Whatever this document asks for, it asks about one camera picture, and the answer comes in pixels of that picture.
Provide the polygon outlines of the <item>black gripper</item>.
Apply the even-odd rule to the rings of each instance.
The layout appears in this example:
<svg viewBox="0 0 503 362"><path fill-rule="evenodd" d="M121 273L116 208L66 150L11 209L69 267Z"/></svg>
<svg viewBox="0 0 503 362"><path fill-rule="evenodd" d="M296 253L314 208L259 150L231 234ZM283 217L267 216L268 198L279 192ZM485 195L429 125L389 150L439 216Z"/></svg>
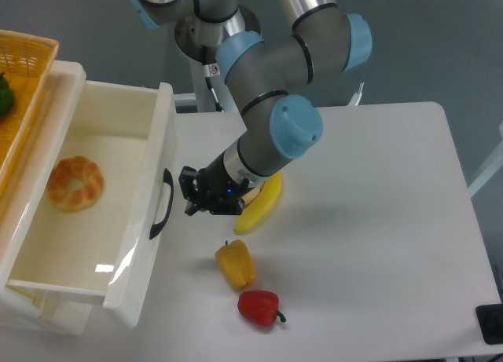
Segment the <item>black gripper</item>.
<svg viewBox="0 0 503 362"><path fill-rule="evenodd" d="M199 172L183 166L178 182L187 200L184 212L189 216L198 211L209 211L213 215L241 215L244 209L242 197L248 193L250 184L247 178L237 181L231 178L225 168L223 153Z"/></svg>

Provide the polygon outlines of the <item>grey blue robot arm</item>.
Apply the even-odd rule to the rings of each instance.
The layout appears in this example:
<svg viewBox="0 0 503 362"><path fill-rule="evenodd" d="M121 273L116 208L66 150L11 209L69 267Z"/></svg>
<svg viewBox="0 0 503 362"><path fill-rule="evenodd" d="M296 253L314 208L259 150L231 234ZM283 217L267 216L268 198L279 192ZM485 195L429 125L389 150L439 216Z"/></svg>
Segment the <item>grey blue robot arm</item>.
<svg viewBox="0 0 503 362"><path fill-rule="evenodd" d="M189 215L240 214L244 194L321 138L318 110L292 89L348 71L372 52L367 22L341 12L336 0L281 0L292 34L277 45L246 29L238 0L131 1L149 28L186 19L193 20L197 32L222 28L216 42L200 51L204 61L217 64L246 130L205 168L182 169L179 183Z"/></svg>

